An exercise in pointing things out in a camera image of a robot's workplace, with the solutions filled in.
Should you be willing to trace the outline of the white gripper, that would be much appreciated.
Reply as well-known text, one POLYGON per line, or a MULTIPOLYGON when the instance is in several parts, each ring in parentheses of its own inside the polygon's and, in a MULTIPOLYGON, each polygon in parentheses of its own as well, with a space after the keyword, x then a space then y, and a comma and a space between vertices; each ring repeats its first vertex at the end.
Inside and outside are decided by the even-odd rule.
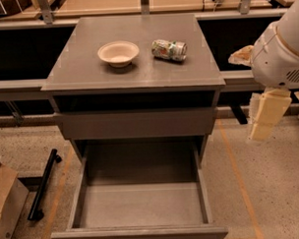
POLYGON ((233 52, 228 63, 252 64, 255 80, 273 87, 265 88, 262 94, 253 93, 249 102, 250 139, 266 140, 291 104, 290 89, 299 88, 299 24, 292 20, 271 23, 254 46, 233 52))

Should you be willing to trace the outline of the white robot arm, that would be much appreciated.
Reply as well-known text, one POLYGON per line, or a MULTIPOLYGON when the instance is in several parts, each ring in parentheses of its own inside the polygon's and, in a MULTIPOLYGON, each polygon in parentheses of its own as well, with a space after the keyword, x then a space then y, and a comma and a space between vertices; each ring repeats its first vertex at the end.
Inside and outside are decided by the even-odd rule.
POLYGON ((265 140, 291 104, 291 91, 299 89, 299 0, 254 44, 232 53, 228 62, 250 67, 255 81, 265 86, 250 101, 250 139, 265 140))

